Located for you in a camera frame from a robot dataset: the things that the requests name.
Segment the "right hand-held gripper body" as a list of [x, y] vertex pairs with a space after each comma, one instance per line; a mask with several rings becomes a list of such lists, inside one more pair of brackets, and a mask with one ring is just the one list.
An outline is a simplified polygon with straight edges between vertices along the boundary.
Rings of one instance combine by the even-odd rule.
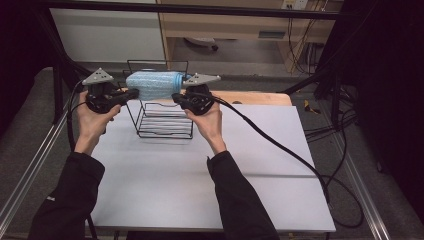
[[220, 80], [219, 75], [194, 74], [183, 82], [185, 92], [183, 95], [189, 102], [187, 108], [195, 115], [203, 115], [212, 107], [214, 100], [207, 84]]

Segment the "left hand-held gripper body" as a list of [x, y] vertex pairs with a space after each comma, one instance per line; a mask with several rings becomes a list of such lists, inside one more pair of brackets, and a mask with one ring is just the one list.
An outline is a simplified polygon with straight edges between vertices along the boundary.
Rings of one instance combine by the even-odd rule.
[[120, 90], [113, 81], [114, 78], [102, 68], [97, 69], [82, 81], [82, 85], [88, 90], [86, 103], [90, 110], [106, 114], [116, 105], [127, 104], [128, 93]]

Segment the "blue striped cloth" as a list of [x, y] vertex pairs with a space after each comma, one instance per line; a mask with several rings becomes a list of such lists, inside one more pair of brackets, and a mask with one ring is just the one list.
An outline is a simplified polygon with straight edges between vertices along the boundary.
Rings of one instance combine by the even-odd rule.
[[126, 78], [126, 85], [129, 89], [137, 89], [142, 101], [170, 99], [172, 94], [181, 91], [185, 77], [184, 73], [176, 71], [138, 71]]

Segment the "black wire rack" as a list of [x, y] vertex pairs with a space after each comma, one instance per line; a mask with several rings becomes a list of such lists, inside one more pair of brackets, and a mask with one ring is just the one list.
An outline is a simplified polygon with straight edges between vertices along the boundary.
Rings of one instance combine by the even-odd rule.
[[[125, 80], [138, 71], [176, 71], [184, 73], [185, 79], [189, 77], [187, 61], [128, 60], [127, 68], [123, 70]], [[192, 138], [193, 122], [185, 117], [177, 104], [136, 100], [129, 102], [127, 109], [140, 138]]]

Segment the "person's right hand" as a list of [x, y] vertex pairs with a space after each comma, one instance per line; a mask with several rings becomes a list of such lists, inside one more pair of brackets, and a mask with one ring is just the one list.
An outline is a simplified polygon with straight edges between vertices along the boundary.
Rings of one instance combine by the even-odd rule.
[[209, 111], [203, 115], [195, 115], [185, 110], [186, 116], [192, 120], [211, 147], [215, 155], [227, 150], [222, 134], [222, 111], [218, 103], [214, 103]]

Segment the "person's left hand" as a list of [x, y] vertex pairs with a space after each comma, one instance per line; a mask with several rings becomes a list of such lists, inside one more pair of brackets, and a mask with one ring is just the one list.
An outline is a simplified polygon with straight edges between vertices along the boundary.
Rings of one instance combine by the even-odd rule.
[[108, 113], [99, 114], [91, 111], [85, 103], [88, 92], [79, 95], [80, 105], [77, 107], [79, 136], [74, 151], [91, 155], [105, 132], [107, 124], [120, 112], [121, 106], [115, 105]]

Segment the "white chair base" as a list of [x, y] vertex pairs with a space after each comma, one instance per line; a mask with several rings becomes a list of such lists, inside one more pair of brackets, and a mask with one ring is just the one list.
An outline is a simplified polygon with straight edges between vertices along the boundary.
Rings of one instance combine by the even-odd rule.
[[219, 49], [214, 38], [186, 37], [185, 40], [192, 43], [192, 44], [198, 45], [198, 46], [207, 47], [207, 48], [211, 49], [212, 51], [217, 51]]

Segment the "wooden table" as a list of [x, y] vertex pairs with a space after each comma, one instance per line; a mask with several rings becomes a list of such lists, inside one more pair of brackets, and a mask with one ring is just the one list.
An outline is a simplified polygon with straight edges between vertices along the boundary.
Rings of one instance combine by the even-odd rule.
[[[291, 106], [291, 100], [286, 94], [279, 93], [261, 93], [261, 92], [239, 92], [239, 91], [211, 91], [213, 100], [235, 104], [248, 105], [281, 105]], [[170, 99], [156, 99], [153, 102], [175, 103]]]

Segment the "white cabinet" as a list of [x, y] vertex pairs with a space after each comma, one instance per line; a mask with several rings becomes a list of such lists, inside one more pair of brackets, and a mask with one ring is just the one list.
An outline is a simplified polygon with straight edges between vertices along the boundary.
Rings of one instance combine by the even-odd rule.
[[157, 13], [51, 9], [51, 14], [74, 61], [165, 59]]

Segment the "wooden desk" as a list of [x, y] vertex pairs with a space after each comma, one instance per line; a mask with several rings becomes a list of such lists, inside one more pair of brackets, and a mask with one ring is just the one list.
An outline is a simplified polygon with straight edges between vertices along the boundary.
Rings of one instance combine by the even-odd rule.
[[[253, 9], [282, 9], [283, 0], [156, 0], [158, 4], [247, 7]], [[308, 0], [304, 10], [339, 11], [337, 0]], [[215, 38], [266, 40], [277, 43], [289, 73], [300, 65], [300, 57], [309, 43], [327, 42], [335, 22], [333, 20], [278, 19], [268, 17], [218, 16], [197, 14], [159, 15], [165, 57], [170, 60], [178, 38]]]

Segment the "white table board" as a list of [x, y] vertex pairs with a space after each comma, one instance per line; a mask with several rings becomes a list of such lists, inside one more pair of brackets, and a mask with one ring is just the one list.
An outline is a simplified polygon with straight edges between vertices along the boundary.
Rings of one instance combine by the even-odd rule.
[[[224, 108], [223, 136], [280, 232], [335, 229], [299, 115], [293, 106]], [[106, 172], [92, 212], [98, 228], [219, 231], [212, 151], [193, 129], [191, 139], [140, 138], [127, 106], [93, 152]]]

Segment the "white power strip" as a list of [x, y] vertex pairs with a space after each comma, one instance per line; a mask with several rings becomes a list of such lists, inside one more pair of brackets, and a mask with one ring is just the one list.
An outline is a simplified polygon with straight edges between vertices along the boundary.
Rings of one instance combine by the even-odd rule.
[[283, 0], [282, 9], [288, 10], [304, 10], [308, 0]]

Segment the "black metal frame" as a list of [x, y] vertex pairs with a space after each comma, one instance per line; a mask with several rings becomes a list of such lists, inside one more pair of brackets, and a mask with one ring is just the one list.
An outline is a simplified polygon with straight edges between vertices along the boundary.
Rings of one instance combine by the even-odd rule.
[[47, 19], [50, 9], [74, 9], [95, 11], [119, 11], [119, 12], [147, 12], [147, 13], [172, 13], [172, 14], [197, 14], [218, 16], [247, 16], [268, 18], [292, 18], [292, 19], [319, 19], [319, 20], [344, 20], [352, 21], [357, 18], [353, 12], [318, 12], [306, 10], [272, 10], [253, 9], [245, 7], [201, 6], [201, 5], [177, 5], [177, 4], [150, 4], [129, 2], [104, 2], [104, 1], [73, 1], [73, 0], [34, 0], [30, 2], [30, 8], [37, 19], [39, 28], [48, 38], [54, 52], [53, 59], [56, 68], [62, 70], [64, 82], [73, 88], [77, 86], [79, 76], [88, 76], [86, 68], [72, 60], [59, 37], [56, 25]]

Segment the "aluminium rail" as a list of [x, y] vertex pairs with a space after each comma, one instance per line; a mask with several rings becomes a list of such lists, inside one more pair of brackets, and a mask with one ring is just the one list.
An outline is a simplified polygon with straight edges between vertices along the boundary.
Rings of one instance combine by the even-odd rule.
[[347, 150], [341, 133], [334, 135], [334, 142], [337, 144], [338, 150], [344, 160], [343, 166], [349, 178], [352, 188], [358, 198], [363, 213], [368, 223], [371, 233], [375, 240], [390, 240], [390, 234], [386, 228], [384, 221], [381, 218], [376, 204], [374, 203], [368, 188], [363, 181], [357, 167], [355, 166], [351, 155]]
[[37, 152], [32, 157], [29, 165], [21, 176], [13, 192], [0, 210], [0, 239], [5, 235], [9, 225], [16, 215], [16, 212], [22, 204], [23, 199], [31, 188], [34, 179], [38, 175], [38, 172], [43, 166], [44, 161], [56, 143], [56, 140], [66, 123], [68, 114], [67, 106], [64, 106], [62, 111], [63, 113], [59, 115], [57, 122], [49, 129], [46, 137], [42, 141]]

